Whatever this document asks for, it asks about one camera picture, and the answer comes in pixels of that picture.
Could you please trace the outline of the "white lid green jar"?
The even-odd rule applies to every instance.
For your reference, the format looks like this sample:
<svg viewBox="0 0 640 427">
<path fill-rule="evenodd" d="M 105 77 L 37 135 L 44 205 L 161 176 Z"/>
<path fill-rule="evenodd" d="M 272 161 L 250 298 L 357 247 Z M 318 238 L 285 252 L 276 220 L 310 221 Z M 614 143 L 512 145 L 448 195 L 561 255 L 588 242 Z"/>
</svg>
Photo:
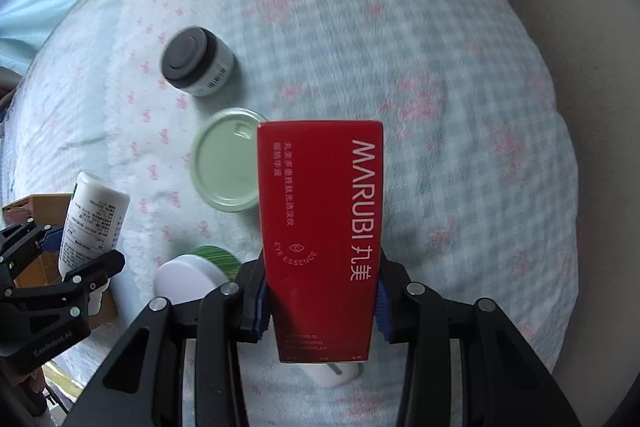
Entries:
<svg viewBox="0 0 640 427">
<path fill-rule="evenodd" d="M 156 271 L 154 296 L 173 305 L 204 298 L 214 289 L 232 282 L 241 262 L 229 251 L 205 245 L 163 263 Z"/>
</svg>

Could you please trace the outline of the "small white object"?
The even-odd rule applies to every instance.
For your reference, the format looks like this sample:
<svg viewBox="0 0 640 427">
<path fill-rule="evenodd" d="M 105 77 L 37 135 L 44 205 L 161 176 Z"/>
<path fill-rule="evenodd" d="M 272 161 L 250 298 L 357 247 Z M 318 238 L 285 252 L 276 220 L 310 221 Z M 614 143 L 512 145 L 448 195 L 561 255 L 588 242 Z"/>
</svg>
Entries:
<svg viewBox="0 0 640 427">
<path fill-rule="evenodd" d="M 360 365 L 352 362 L 297 365 L 320 388 L 341 387 L 360 375 Z"/>
</svg>

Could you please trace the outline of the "light blue checked bedsheet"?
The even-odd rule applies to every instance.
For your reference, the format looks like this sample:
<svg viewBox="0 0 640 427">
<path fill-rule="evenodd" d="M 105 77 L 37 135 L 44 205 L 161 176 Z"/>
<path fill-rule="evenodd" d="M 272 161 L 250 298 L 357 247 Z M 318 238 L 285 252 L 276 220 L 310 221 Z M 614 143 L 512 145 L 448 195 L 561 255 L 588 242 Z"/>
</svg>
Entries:
<svg viewBox="0 0 640 427">
<path fill-rule="evenodd" d="M 160 72 L 200 26 L 235 55 L 206 98 Z M 113 291 L 124 327 L 70 426 L 575 426 L 552 371 L 578 296 L 578 169 L 554 86 L 508 0 L 78 0 L 1 121 L 1 200 L 130 196 Z M 407 270 L 410 338 L 375 308 L 360 375 L 320 388 L 279 358 L 273 309 L 239 341 L 243 291 L 173 305 L 157 269 L 210 245 L 262 253 L 257 206 L 223 212 L 190 177 L 198 128 L 242 107 L 271 121 L 383 126 L 381 251 Z"/>
</svg>

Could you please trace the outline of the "white medicine bottle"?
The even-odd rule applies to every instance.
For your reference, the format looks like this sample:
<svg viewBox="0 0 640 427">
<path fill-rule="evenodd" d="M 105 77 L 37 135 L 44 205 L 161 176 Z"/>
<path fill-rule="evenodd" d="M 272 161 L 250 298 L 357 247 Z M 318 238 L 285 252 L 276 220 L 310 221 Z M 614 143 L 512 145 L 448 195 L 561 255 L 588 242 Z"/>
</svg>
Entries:
<svg viewBox="0 0 640 427">
<path fill-rule="evenodd" d="M 130 196 L 111 182 L 78 173 L 58 251 L 61 277 L 116 248 L 129 204 Z"/>
</svg>

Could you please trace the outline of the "red Marubi box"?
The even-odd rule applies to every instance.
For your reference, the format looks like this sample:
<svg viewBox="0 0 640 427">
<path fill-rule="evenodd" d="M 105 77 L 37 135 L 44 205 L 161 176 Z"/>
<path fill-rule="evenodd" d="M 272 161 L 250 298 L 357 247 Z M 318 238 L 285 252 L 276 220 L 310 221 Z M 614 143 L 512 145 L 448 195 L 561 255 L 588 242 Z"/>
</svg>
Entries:
<svg viewBox="0 0 640 427">
<path fill-rule="evenodd" d="M 265 122 L 257 173 L 280 360 L 367 360 L 381 254 L 382 124 Z"/>
</svg>

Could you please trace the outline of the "open cardboard box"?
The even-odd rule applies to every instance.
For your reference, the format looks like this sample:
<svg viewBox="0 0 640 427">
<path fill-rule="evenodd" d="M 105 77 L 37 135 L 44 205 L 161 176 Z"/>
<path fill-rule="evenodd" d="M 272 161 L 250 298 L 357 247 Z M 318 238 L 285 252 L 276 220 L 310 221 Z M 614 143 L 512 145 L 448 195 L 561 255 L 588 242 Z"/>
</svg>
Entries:
<svg viewBox="0 0 640 427">
<path fill-rule="evenodd" d="M 32 194 L 14 200 L 2 207 L 3 222 L 5 225 L 15 225 L 34 218 L 37 225 L 62 227 L 71 197 L 70 193 Z M 43 253 L 17 277 L 16 286 L 38 287 L 58 283 L 61 280 L 58 273 L 59 249 L 60 245 L 44 247 Z M 111 291 L 107 289 L 102 294 L 100 311 L 89 317 L 89 325 L 92 329 L 98 329 L 104 324 L 115 324 L 117 319 L 117 308 Z"/>
</svg>

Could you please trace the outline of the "pale green lid jar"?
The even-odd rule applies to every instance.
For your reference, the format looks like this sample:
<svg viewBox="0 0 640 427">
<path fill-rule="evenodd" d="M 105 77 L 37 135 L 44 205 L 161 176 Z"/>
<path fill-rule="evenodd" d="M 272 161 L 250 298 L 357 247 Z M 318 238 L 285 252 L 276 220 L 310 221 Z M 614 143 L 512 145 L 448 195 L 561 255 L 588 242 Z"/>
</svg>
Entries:
<svg viewBox="0 0 640 427">
<path fill-rule="evenodd" d="M 257 130 L 266 121 L 254 110 L 231 107 L 198 128 L 191 146 L 190 177 L 207 205 L 223 212 L 257 206 Z"/>
</svg>

